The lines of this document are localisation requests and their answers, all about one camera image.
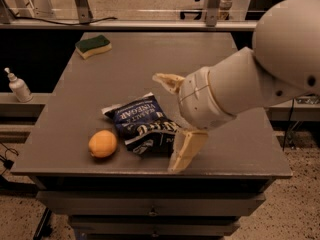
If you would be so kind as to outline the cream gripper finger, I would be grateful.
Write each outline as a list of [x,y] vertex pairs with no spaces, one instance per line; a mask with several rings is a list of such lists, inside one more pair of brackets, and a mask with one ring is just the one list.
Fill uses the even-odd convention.
[[171,94],[178,94],[185,78],[176,74],[156,73],[152,80],[161,84]]
[[179,128],[175,134],[168,171],[172,173],[184,171],[203,148],[208,136],[206,130]]

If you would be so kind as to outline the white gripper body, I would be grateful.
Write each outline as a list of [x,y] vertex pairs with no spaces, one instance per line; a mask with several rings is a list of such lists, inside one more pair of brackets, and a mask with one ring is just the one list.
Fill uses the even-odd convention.
[[235,119],[218,105],[209,76],[210,68],[202,67],[183,80],[178,92],[181,116],[198,129],[211,130]]

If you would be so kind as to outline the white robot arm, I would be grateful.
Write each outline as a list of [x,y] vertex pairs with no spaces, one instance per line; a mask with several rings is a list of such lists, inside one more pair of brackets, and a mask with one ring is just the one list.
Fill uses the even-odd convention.
[[238,114],[320,91],[320,0],[284,0],[257,22],[252,46],[185,77],[156,73],[175,94],[189,124],[178,129],[168,170],[181,172],[205,145],[208,132]]

